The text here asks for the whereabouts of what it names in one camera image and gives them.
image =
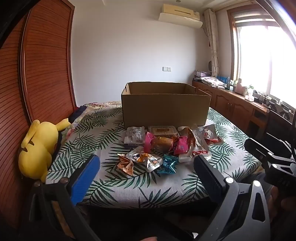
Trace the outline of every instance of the blue candy wrapper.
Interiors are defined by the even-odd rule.
[[[171,156],[171,155],[164,155],[163,156],[163,164],[158,170],[158,173],[166,173],[166,174],[173,174],[176,173],[175,165],[178,162],[178,157]]]

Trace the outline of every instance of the leaf print bedspread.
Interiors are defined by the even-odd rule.
[[[240,181],[252,173],[260,162],[244,149],[248,138],[229,120],[209,109],[206,125],[215,124],[217,134],[224,143],[210,146],[210,164],[225,177]],[[83,200],[100,207],[150,208],[176,205],[207,196],[194,172],[193,163],[178,163],[176,173],[147,173],[138,163],[134,175],[127,176],[117,168],[117,153],[126,154],[131,149],[123,146],[124,131],[122,108],[106,106],[88,112],[76,126],[59,151],[48,172],[46,183],[55,183],[61,177],[70,177],[88,156],[96,153],[101,166]]]

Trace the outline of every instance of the plush toy ear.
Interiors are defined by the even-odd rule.
[[[60,121],[58,124],[56,124],[56,128],[58,131],[61,131],[67,128],[69,125],[71,125],[71,123],[68,121],[68,118],[66,118]]]
[[[32,139],[33,135],[35,134],[35,132],[37,131],[38,126],[40,125],[40,121],[39,120],[34,120],[25,136],[25,138],[23,139],[22,143],[21,143],[21,148],[25,148],[29,141]]]

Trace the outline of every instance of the air conditioner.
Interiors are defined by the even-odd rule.
[[[200,28],[202,26],[199,12],[169,4],[163,5],[158,20],[191,28]]]

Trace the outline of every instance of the wooden desk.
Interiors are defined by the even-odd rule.
[[[267,108],[245,100],[244,96],[228,90],[192,81],[192,85],[212,96],[210,107],[230,120],[250,137],[259,138],[266,127]]]

